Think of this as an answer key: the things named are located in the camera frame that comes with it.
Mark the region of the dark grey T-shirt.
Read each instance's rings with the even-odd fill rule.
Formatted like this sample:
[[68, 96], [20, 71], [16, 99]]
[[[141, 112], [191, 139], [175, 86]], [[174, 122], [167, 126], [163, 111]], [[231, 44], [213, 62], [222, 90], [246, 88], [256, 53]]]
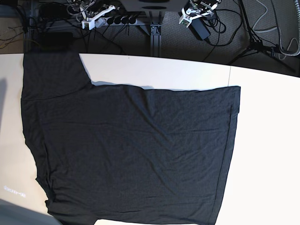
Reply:
[[64, 225], [216, 223], [239, 86], [96, 86], [69, 52], [26, 54], [23, 69], [23, 134], [50, 215]]

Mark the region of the black tripod stand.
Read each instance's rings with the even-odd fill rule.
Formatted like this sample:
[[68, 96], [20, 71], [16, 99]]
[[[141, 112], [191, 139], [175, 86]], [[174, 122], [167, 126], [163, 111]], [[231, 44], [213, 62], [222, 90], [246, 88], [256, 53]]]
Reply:
[[246, 31], [249, 34], [249, 45], [246, 47], [246, 49], [237, 55], [235, 58], [233, 58], [230, 62], [228, 62], [228, 65], [232, 65], [234, 62], [236, 62], [238, 59], [241, 59], [243, 57], [252, 55], [252, 54], [257, 54], [257, 53], [262, 53], [265, 56], [268, 56], [269, 58], [275, 60], [291, 72], [296, 72], [295, 69], [293, 69], [291, 66], [285, 64], [283, 61], [279, 60], [278, 58], [275, 57], [275, 53], [279, 53], [279, 46], [265, 46], [263, 44], [263, 40], [258, 37], [252, 28], [249, 25], [247, 13], [243, 4], [243, 1], [239, 0], [239, 7], [242, 12], [242, 20], [246, 26]]

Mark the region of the black power brick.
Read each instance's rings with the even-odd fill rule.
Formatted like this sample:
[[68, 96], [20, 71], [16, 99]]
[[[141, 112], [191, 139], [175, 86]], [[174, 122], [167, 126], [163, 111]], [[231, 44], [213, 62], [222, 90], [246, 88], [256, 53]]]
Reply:
[[203, 19], [194, 19], [189, 26], [196, 39], [203, 41], [210, 36], [210, 31], [203, 22]]

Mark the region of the aluminium table frame post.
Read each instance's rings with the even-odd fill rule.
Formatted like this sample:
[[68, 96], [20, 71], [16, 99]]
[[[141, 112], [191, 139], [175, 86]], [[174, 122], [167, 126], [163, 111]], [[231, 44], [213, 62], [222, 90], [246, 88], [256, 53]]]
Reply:
[[147, 11], [150, 20], [150, 55], [161, 57], [161, 30], [164, 15], [161, 11]]

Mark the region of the grey power strip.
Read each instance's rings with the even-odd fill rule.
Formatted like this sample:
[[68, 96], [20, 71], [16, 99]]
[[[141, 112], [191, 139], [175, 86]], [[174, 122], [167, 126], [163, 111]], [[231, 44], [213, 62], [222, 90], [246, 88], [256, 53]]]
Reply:
[[101, 17], [95, 22], [96, 28], [101, 26], [137, 25], [138, 20], [135, 16], [113, 16]]

